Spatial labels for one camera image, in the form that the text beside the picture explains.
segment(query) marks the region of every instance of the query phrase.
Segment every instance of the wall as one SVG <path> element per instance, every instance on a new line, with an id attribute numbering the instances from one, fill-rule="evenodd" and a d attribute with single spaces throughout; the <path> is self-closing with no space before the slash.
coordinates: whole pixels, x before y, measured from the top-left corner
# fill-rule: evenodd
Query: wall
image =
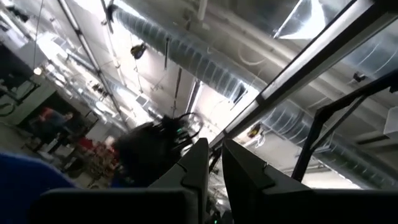
<path id="1" fill-rule="evenodd" d="M 41 77 L 34 77 L 33 80 L 40 84 L 40 87 L 36 89 L 32 94 L 25 99 L 25 101 L 19 105 L 16 110 L 9 116 L 2 119 L 2 121 L 9 124 L 19 124 L 24 120 L 33 110 L 35 110 L 40 104 L 42 104 L 49 96 L 55 93 L 55 89 L 43 80 Z M 25 92 L 32 88 L 31 83 L 25 82 L 16 91 L 17 97 L 20 98 Z M 0 99 L 1 103 L 13 102 L 8 96 L 4 96 Z"/>

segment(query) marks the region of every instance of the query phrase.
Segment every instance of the black metal part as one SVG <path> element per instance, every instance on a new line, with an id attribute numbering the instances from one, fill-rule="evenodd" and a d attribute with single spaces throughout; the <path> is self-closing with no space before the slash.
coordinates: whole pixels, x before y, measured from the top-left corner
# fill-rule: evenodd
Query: black metal part
<path id="1" fill-rule="evenodd" d="M 221 157 L 221 149 L 213 151 L 213 153 L 211 154 L 211 157 L 213 159 L 211 160 L 211 163 L 209 165 L 209 173 L 211 171 L 213 171 L 214 167 L 216 166 L 216 164 L 218 162 L 218 159 L 220 159 L 220 157 Z"/>
<path id="2" fill-rule="evenodd" d="M 302 181 L 307 170 L 308 163 L 312 154 L 317 147 L 369 96 L 389 88 L 394 83 L 398 82 L 398 70 L 394 70 L 383 77 L 367 84 L 364 87 L 346 95 L 339 100 L 336 100 L 329 105 L 320 108 L 313 120 L 307 140 L 304 143 L 298 161 L 292 173 L 292 178 L 297 181 Z M 332 124 L 325 133 L 320 137 L 323 125 L 330 117 L 337 111 L 351 105 L 347 111 Z"/>
<path id="3" fill-rule="evenodd" d="M 315 219 L 328 217 L 328 222 L 332 223 L 348 217 L 370 223 L 396 219 L 396 211 L 383 200 L 397 200 L 397 192 L 313 190 L 267 166 L 262 159 L 232 140 L 223 143 L 223 172 L 237 224 L 270 220 L 308 222 L 309 215 Z"/>
<path id="4" fill-rule="evenodd" d="M 70 12 L 71 12 L 70 9 L 66 9 L 66 8 L 65 8 L 65 7 L 69 7 L 69 6 L 68 6 L 68 3 L 65 1 L 65 4 L 66 4 L 65 6 L 62 4 L 61 0 L 58 0 L 58 3 L 59 3 L 59 5 L 60 5 L 60 7 L 61 7 L 63 13 L 64 13 L 65 16 L 67 17 L 68 22 L 69 22 L 70 25 L 73 27 L 73 30 L 75 31 L 75 33 L 76 33 L 76 35 L 77 35 L 77 37 L 78 37 L 78 39 L 79 39 L 79 41 L 80 41 L 80 44 L 83 46 L 83 50 L 86 52 L 87 55 L 92 55 L 92 51 L 91 51 L 91 49 L 90 49 L 90 46 L 88 46 L 88 44 L 86 44 L 86 43 L 87 43 L 87 40 L 85 39 L 85 37 L 84 37 L 84 35 L 83 35 L 81 29 L 80 29 L 80 28 L 76 29 L 76 27 L 73 26 L 72 20 L 76 21 L 76 19 L 75 19 L 75 18 L 71 18 L 71 17 L 68 16 L 68 12 L 67 12 L 67 11 L 70 11 Z M 98 64 L 98 63 L 95 61 L 95 58 L 90 58 L 90 57 L 89 57 L 89 60 L 91 61 L 91 65 L 94 66 L 94 67 L 95 67 L 95 65 Z M 95 69 L 96 69 L 95 75 L 99 78 L 99 80 L 100 80 L 101 83 L 103 84 L 103 86 L 104 86 L 106 92 L 109 93 L 109 97 L 111 98 L 111 101 L 112 101 L 112 103 L 113 103 L 113 105 L 114 105 L 114 107 L 115 107 L 115 110 L 118 112 L 118 114 L 120 115 L 120 117 L 121 117 L 121 119 L 122 119 L 122 124 L 123 124 L 123 126 L 124 126 L 127 130 L 129 130 L 130 128 L 129 128 L 129 125 L 127 124 L 127 122 L 126 122 L 126 118 L 125 118 L 125 116 L 123 115 L 123 112 L 120 110 L 119 103 L 118 103 L 118 101 L 115 99 L 115 97 L 114 97 L 114 95 L 113 95 L 113 92 L 112 92 L 112 90 L 110 89 L 110 87 L 109 87 L 109 85 L 108 85 L 108 82 L 107 82 L 106 79 L 104 78 L 104 74 L 103 74 L 103 72 L 101 71 L 101 68 L 95 68 Z"/>
<path id="5" fill-rule="evenodd" d="M 208 142 L 199 139 L 191 149 L 165 175 L 154 182 L 149 188 L 161 189 L 169 187 L 183 187 L 194 191 L 197 207 L 189 208 L 197 214 L 198 223 L 205 222 L 207 185 L 208 185 Z"/>
<path id="6" fill-rule="evenodd" d="M 343 16 L 350 8 L 361 9 L 358 14 Z M 224 139 L 232 139 L 257 122 L 266 113 L 283 102 L 291 93 L 305 86 L 340 59 L 348 55 L 375 33 L 395 21 L 379 4 L 351 1 L 324 30 L 314 38 L 227 127 L 210 142 L 212 149 L 221 146 Z M 329 37 L 333 28 L 335 36 Z"/>

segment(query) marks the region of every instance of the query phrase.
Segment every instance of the black object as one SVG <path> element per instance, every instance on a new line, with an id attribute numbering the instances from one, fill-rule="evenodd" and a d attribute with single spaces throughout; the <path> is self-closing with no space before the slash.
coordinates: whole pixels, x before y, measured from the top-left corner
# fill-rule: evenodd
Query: black object
<path id="1" fill-rule="evenodd" d="M 145 44 L 133 46 L 130 50 L 131 55 L 136 59 L 140 59 L 144 54 L 147 46 Z"/>
<path id="2" fill-rule="evenodd" d="M 190 114 L 165 116 L 159 124 L 143 124 L 119 138 L 113 145 L 121 164 L 116 175 L 130 187 L 147 187 L 164 175 L 198 134 L 189 133 L 185 118 Z"/>
<path id="3" fill-rule="evenodd" d="M 113 223 L 204 223 L 207 179 L 208 143 L 200 139 L 148 188 L 52 190 L 31 206 L 29 220 L 52 223 L 54 217 L 62 217 L 62 223 L 67 223 L 89 217 L 91 222 L 102 223 L 104 216 L 99 214 L 104 214 L 111 215 Z"/>
<path id="4" fill-rule="evenodd" d="M 148 188 L 52 190 L 29 212 L 31 223 L 63 222 L 97 214 L 113 214 L 113 222 L 204 223 L 208 182 L 208 143 L 199 141 L 168 172 Z M 233 140 L 223 143 L 223 170 L 234 223 L 330 223 L 355 219 L 393 223 L 398 192 L 374 190 L 314 190 L 284 175 Z M 63 215 L 65 210 L 73 212 Z"/>
<path id="5" fill-rule="evenodd" d="M 308 134 L 307 140 L 304 143 L 300 156 L 298 157 L 298 161 L 292 173 L 292 178 L 298 181 L 302 181 L 305 171 L 307 170 L 308 163 L 310 162 L 311 156 L 313 152 L 317 149 L 319 144 L 321 144 L 333 131 L 332 129 L 328 129 L 320 138 L 319 135 L 321 133 L 322 127 L 327 122 L 333 114 L 351 104 L 355 105 L 347 110 L 344 116 L 341 119 L 336 121 L 337 125 L 334 125 L 333 128 L 337 128 L 341 122 L 350 115 L 359 104 L 365 100 L 367 97 L 378 93 L 386 88 L 394 86 L 398 82 L 398 70 L 391 71 L 388 74 L 385 74 L 381 78 L 367 84 L 364 87 L 361 87 L 354 92 L 336 100 L 329 105 L 326 105 L 320 108 L 315 114 L 310 132 Z"/>
<path id="6" fill-rule="evenodd" d="M 397 220 L 397 192 L 314 190 L 284 175 L 232 140 L 223 144 L 223 170 L 235 223 L 383 223 Z"/>
<path id="7" fill-rule="evenodd" d="M 22 22 L 27 22 L 29 20 L 29 16 L 22 11 L 22 9 L 18 9 L 15 6 L 8 6 L 6 7 L 8 11 L 13 13 L 16 17 L 19 17 Z"/>

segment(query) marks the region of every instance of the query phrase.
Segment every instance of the silver ductwork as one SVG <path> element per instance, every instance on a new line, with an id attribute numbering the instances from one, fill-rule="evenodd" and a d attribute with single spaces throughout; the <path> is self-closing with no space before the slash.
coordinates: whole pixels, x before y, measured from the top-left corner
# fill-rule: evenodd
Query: silver ductwork
<path id="1" fill-rule="evenodd" d="M 134 16 L 115 5 L 111 7 L 112 17 L 158 52 L 165 54 L 168 41 L 169 59 L 231 101 L 236 101 L 246 90 L 245 83 L 264 87 L 264 83 L 257 82 L 252 73 L 225 55 L 209 52 L 208 44 L 198 37 L 159 14 L 150 13 L 153 9 L 146 2 L 134 2 L 134 9 L 150 17 Z"/>
<path id="2" fill-rule="evenodd" d="M 128 4 L 132 8 L 127 11 L 117 6 L 110 7 L 114 21 L 120 22 L 127 30 L 162 53 L 166 39 L 169 38 L 170 58 L 225 97 L 233 98 L 242 84 L 252 84 L 258 91 L 266 86 L 225 55 L 207 52 L 207 43 L 174 24 L 148 3 L 133 0 Z M 302 147 L 313 118 L 287 100 L 270 111 L 261 122 Z M 322 150 L 314 156 L 362 188 L 398 188 L 398 175 L 392 168 L 349 144 L 339 134 L 332 134 Z"/>

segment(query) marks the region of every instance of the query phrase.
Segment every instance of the metal frame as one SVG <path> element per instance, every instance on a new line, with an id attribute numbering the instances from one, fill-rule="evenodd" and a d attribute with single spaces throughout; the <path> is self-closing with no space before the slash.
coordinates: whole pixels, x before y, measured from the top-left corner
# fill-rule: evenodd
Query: metal frame
<path id="1" fill-rule="evenodd" d="M 126 122 L 126 118 L 123 115 L 122 111 L 120 110 L 120 106 L 118 101 L 115 99 L 112 89 L 110 89 L 108 82 L 106 81 L 105 77 L 104 77 L 104 73 L 102 72 L 100 66 L 98 65 L 98 62 L 96 61 L 90 46 L 87 43 L 87 40 L 85 39 L 85 36 L 83 35 L 83 32 L 80 29 L 80 26 L 78 25 L 75 16 L 73 15 L 72 11 L 70 10 L 68 3 L 66 2 L 66 0 L 58 0 L 58 3 L 63 11 L 63 13 L 65 14 L 65 16 L 68 19 L 68 22 L 70 23 L 70 25 L 72 26 L 73 30 L 75 31 L 81 46 L 83 47 L 84 51 L 86 52 L 92 66 L 94 66 L 95 70 L 96 70 L 96 75 L 98 76 L 99 80 L 101 81 L 102 85 L 104 86 L 105 90 L 109 93 L 109 97 L 111 98 L 111 101 L 115 107 L 115 110 L 118 112 L 118 114 L 120 115 L 122 122 L 123 122 L 123 126 L 129 130 L 129 125 Z"/>
<path id="2" fill-rule="evenodd" d="M 266 113 L 301 89 L 374 34 L 395 21 L 396 15 L 371 1 L 351 1 L 327 27 L 298 54 L 210 143 L 219 149 Z"/>
<path id="3" fill-rule="evenodd" d="M 394 70 L 372 83 L 357 89 L 349 95 L 320 108 L 315 114 L 307 140 L 304 143 L 298 161 L 294 167 L 292 178 L 301 182 L 307 170 L 313 152 L 322 144 L 326 138 L 369 96 L 380 92 L 392 85 L 398 84 L 398 70 Z M 345 107 L 348 109 L 320 136 L 325 122 L 333 114 Z"/>

